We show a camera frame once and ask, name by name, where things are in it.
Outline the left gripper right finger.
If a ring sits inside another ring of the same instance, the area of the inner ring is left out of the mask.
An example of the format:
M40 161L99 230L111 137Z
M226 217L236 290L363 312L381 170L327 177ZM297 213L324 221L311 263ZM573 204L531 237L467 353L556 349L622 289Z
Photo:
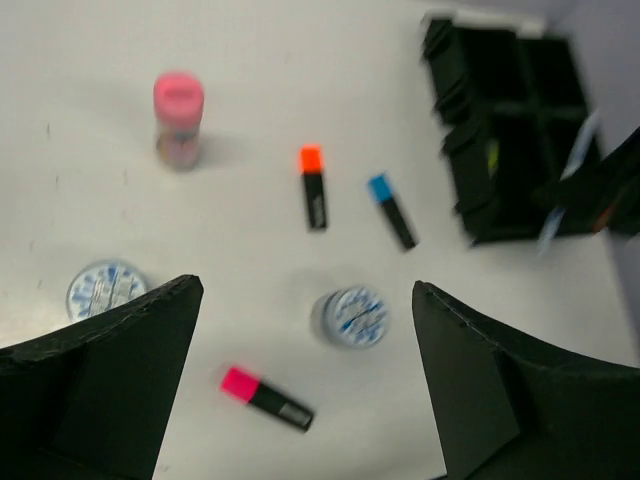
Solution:
M427 282L412 312L447 478L638 477L637 368L539 340Z

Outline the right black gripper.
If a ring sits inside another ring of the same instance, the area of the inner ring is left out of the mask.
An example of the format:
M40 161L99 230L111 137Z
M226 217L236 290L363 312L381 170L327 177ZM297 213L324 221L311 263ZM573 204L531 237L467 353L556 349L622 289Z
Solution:
M599 163L587 164L566 180L549 181L532 194L544 211L564 212L558 234L584 235L609 229L639 233L639 131Z

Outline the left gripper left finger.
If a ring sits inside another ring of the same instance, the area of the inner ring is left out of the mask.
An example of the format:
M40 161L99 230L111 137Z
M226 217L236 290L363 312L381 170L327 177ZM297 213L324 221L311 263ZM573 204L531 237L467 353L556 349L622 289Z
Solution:
M204 289L181 275L1 351L4 479L152 477Z

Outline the blue glitter jar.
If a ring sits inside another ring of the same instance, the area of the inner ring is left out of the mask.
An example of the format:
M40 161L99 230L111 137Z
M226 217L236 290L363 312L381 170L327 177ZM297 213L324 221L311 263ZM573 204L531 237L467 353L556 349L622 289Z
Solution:
M316 334L345 350L365 350L388 333L390 310L384 297L366 285L353 285L319 298L311 311Z
M146 294L146 277L121 259L103 259L84 267L72 280L66 294L66 310L77 323L129 303Z

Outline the pink highlighter marker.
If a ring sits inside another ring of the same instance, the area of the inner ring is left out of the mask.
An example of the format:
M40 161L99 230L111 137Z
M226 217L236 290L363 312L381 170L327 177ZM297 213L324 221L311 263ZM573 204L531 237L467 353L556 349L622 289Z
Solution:
M237 366L227 370L220 390L300 432L308 432L315 418L307 405Z

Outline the blue highlighter marker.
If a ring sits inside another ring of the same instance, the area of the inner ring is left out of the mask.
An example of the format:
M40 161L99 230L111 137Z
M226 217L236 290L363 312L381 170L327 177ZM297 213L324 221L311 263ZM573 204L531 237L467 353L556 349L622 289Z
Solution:
M415 248L416 238L406 221L388 177L384 173L372 177L368 181L368 188L403 250Z

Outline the orange highlighter marker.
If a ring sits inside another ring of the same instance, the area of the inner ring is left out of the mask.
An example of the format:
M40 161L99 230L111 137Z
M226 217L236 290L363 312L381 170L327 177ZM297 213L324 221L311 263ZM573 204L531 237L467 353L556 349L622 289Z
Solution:
M312 231L324 231L328 216L324 193L324 164L318 145L304 145L299 152L299 164L304 190L307 224Z

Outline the pink glitter bottle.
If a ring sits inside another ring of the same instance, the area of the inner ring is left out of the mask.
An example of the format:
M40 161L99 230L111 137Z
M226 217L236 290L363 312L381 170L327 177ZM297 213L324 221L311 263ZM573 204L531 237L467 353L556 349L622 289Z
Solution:
M155 81L156 152L173 169L190 170L198 161L204 101L200 80L189 72L166 72Z

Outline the black divided organizer tray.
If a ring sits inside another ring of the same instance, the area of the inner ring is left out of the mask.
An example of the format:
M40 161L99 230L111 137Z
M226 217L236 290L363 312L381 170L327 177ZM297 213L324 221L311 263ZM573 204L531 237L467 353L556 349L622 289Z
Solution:
M536 239L553 208L545 189L590 112L569 40L437 17L422 59L465 233L473 244Z

